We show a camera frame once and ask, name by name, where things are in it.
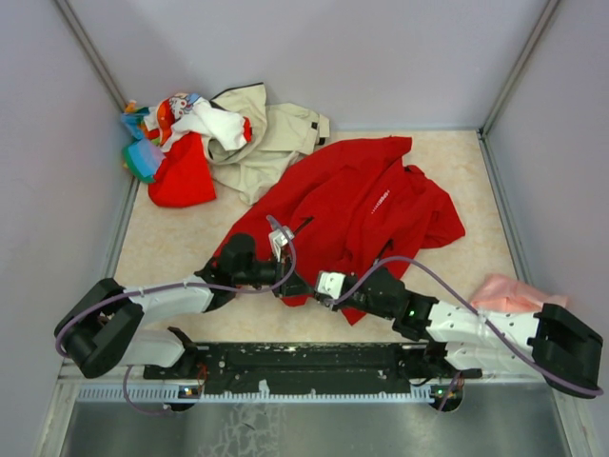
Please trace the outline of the red zip jacket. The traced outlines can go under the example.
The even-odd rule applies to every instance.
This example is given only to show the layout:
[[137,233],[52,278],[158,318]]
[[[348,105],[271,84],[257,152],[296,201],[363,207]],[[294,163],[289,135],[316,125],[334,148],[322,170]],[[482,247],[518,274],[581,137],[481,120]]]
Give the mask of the red zip jacket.
[[297,273],[313,284],[320,271],[364,274],[378,258],[413,258],[465,234],[450,195],[403,156],[409,137],[332,143],[289,167],[230,229],[247,233],[256,256],[271,258],[272,215],[295,234]]

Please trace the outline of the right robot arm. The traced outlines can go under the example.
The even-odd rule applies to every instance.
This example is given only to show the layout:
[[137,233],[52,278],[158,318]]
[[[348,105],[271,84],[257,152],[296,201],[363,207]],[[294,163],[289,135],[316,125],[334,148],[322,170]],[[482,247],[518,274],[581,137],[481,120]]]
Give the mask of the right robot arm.
[[593,399],[601,394],[603,339],[568,309],[545,304],[538,311],[468,308],[407,289],[387,268],[364,278],[322,272],[316,292],[334,309],[353,308],[391,321],[411,341],[435,345],[426,368],[443,377],[453,369],[490,374],[540,374],[565,394]]

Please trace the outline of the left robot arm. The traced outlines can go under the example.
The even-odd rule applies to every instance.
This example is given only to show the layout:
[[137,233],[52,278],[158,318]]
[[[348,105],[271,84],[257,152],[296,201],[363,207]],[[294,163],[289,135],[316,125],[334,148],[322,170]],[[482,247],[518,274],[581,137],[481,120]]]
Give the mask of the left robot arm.
[[57,351],[88,379],[118,367],[143,367],[163,378],[191,375],[200,362],[197,346],[177,327],[152,324],[217,310],[238,294],[312,294],[315,264],[297,250],[292,232],[276,229],[268,243],[261,251],[252,236],[236,233],[203,269],[176,283],[126,288],[112,278],[98,281],[55,328]]

